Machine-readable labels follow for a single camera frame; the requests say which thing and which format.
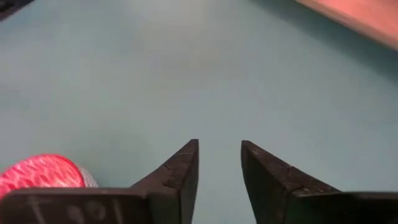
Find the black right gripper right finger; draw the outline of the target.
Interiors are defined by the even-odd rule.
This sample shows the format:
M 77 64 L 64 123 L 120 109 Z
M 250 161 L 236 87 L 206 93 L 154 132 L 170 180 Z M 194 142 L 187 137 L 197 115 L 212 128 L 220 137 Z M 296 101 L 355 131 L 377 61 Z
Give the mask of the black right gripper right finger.
M 247 140 L 241 166 L 257 224 L 398 224 L 398 192 L 342 192 Z

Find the black metal rig frame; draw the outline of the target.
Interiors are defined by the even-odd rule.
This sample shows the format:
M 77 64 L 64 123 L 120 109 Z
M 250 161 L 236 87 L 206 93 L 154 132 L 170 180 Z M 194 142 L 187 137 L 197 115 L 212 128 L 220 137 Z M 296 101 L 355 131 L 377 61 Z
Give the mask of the black metal rig frame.
M 22 9 L 34 0 L 0 0 L 0 21 Z

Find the green table mat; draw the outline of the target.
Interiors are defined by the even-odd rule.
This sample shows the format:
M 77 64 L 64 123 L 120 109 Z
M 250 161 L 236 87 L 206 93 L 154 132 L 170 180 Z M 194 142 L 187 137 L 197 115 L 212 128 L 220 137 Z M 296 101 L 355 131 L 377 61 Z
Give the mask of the green table mat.
M 0 170 L 53 152 L 127 187 L 191 139 L 194 224 L 254 224 L 242 140 L 398 191 L 398 52 L 289 0 L 35 0 L 0 22 Z

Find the red interior floral exterior bowl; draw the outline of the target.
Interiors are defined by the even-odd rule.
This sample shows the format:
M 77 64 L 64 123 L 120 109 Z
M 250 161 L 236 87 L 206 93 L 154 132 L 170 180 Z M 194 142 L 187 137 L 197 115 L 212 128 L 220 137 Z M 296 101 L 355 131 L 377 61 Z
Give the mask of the red interior floral exterior bowl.
M 0 173 L 0 199 L 21 188 L 97 186 L 85 168 L 59 154 L 30 156 Z

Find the wooden shelf with black frame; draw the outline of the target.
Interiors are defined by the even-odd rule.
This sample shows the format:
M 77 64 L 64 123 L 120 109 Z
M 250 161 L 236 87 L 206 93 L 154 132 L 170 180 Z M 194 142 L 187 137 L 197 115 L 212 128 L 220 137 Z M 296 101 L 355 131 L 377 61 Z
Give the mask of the wooden shelf with black frame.
M 398 51 L 398 0 L 295 0 Z

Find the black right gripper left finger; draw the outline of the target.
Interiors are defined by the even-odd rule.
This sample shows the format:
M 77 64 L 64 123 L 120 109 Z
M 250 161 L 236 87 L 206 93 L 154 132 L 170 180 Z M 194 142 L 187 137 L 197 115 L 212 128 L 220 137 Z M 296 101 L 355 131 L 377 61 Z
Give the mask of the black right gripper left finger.
M 29 188 L 0 200 L 0 224 L 191 224 L 199 142 L 128 188 Z

